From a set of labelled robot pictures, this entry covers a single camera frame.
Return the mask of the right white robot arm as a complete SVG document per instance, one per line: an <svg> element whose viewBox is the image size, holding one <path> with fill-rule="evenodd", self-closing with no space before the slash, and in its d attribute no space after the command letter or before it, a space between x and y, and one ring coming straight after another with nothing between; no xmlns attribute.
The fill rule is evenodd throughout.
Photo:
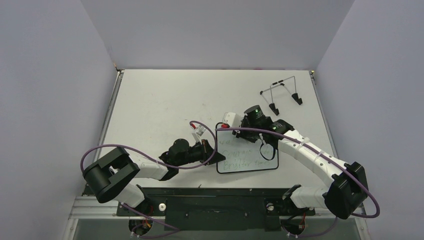
<svg viewBox="0 0 424 240"><path fill-rule="evenodd" d="M248 108L243 115L225 113L223 122L232 128L236 138L251 143L261 141L275 151L290 155L324 183L324 187L296 185L288 190L282 197L282 207L287 213L322 208L345 220L355 215L355 210L368 197L366 172L361 164L349 164L331 156L288 122L265 116L258 105Z"/></svg>

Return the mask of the small black-framed whiteboard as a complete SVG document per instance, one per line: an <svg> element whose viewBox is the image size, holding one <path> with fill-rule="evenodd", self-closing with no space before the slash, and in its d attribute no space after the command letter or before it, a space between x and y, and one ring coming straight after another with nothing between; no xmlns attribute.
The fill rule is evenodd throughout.
<svg viewBox="0 0 424 240"><path fill-rule="evenodd" d="M218 131L217 140L217 150L225 157L216 164L219 174L275 170L279 167L277 151L260 140L252 143L237 138L231 131Z"/></svg>

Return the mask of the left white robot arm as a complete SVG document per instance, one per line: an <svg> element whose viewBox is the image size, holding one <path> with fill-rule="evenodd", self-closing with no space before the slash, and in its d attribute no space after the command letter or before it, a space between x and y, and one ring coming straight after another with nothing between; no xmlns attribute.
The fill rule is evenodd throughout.
<svg viewBox="0 0 424 240"><path fill-rule="evenodd" d="M216 164L226 157L213 148L208 140L201 139L193 146L183 138L175 140L158 160L143 162L128 153L122 145L114 144L107 154L82 168L82 176L101 204L111 200L124 203L136 215L149 209L149 201L141 187L131 183L134 178L168 181L188 164L200 166Z"/></svg>

